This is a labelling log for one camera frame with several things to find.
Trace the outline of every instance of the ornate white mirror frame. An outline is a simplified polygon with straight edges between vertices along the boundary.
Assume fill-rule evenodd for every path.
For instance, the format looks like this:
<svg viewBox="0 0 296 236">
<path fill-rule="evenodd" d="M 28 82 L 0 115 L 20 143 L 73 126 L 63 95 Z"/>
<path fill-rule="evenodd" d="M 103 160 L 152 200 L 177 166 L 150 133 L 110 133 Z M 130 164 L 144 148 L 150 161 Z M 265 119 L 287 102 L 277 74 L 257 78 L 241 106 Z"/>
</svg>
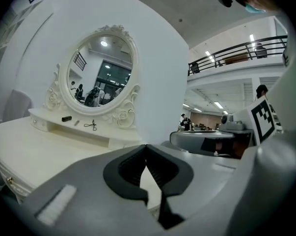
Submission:
<svg viewBox="0 0 296 236">
<path fill-rule="evenodd" d="M 114 35 L 124 40 L 130 50 L 133 60 L 132 74 L 130 79 L 121 91 L 121 93 L 113 101 L 96 108 L 90 108 L 76 101 L 67 86 L 68 67 L 79 48 L 91 38 L 102 35 Z M 115 122 L 120 128 L 132 127 L 135 120 L 134 100 L 139 91 L 138 75 L 139 75 L 139 55 L 137 47 L 124 27 L 113 25 L 105 26 L 95 32 L 89 34 L 78 44 L 68 49 L 68 56 L 63 64 L 57 64 L 59 69 L 55 73 L 55 80 L 47 91 L 44 107 L 50 111 L 64 111 L 67 108 L 74 110 L 77 114 L 85 117 L 98 117 L 110 123 Z"/>
</svg>

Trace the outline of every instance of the balcony railing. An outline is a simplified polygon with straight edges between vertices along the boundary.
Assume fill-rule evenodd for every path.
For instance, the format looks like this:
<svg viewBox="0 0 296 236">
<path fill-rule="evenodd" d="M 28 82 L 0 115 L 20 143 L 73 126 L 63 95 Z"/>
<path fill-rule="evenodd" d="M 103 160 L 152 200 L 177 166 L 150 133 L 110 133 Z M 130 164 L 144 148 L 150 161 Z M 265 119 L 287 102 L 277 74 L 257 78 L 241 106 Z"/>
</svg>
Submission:
<svg viewBox="0 0 296 236">
<path fill-rule="evenodd" d="M 286 48 L 287 35 L 267 37 L 232 46 L 189 63 L 188 76 L 212 67 L 237 62 L 280 56 Z"/>
</svg>

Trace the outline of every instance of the white tabletop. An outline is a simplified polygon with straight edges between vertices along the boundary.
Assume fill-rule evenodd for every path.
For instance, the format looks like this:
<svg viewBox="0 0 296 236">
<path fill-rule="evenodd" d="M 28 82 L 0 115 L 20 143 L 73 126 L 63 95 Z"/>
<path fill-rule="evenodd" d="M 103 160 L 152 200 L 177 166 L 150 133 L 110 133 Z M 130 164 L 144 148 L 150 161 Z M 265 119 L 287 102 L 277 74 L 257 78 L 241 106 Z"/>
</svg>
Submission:
<svg viewBox="0 0 296 236">
<path fill-rule="evenodd" d="M 104 142 L 38 130 L 30 117 L 0 124 L 0 162 L 33 189 L 72 163 L 106 152 L 110 150 Z"/>
</svg>

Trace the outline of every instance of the vanity shelf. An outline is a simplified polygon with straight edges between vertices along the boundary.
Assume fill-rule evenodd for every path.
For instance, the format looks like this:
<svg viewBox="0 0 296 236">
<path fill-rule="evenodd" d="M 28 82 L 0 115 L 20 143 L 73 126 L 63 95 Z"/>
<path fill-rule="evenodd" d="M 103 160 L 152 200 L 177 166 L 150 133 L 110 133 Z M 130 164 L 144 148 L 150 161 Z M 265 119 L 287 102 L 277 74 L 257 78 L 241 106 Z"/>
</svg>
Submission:
<svg viewBox="0 0 296 236">
<path fill-rule="evenodd" d="M 31 125 L 45 132 L 51 132 L 55 129 L 66 129 L 66 131 L 81 136 L 93 137 L 99 141 L 108 141 L 108 149 L 116 150 L 120 148 L 143 144 L 136 130 L 116 129 L 105 121 L 95 120 L 96 131 L 93 126 L 84 127 L 85 124 L 91 124 L 92 117 L 83 117 L 75 126 L 77 118 L 62 122 L 62 117 L 71 116 L 69 112 L 51 112 L 46 109 L 29 109 L 31 114 Z"/>
</svg>

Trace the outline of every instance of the drawer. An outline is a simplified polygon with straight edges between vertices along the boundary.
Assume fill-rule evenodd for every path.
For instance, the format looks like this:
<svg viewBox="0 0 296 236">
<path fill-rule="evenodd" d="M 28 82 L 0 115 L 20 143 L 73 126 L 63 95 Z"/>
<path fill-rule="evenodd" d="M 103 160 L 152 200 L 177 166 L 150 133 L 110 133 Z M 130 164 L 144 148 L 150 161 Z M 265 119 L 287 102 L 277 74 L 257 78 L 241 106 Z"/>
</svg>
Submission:
<svg viewBox="0 0 296 236">
<path fill-rule="evenodd" d="M 4 165 L 0 163 L 0 174 L 7 184 L 7 186 L 10 188 L 12 192 L 15 194 L 19 194 L 23 197 L 26 197 L 29 195 L 32 191 L 32 188 L 30 188 L 28 185 L 26 185 L 22 180 L 17 178 L 15 175 L 13 175 Z"/>
<path fill-rule="evenodd" d="M 55 125 L 49 121 L 46 121 L 40 117 L 30 115 L 31 125 L 37 129 L 40 129 L 44 132 L 50 132 L 55 128 Z"/>
</svg>

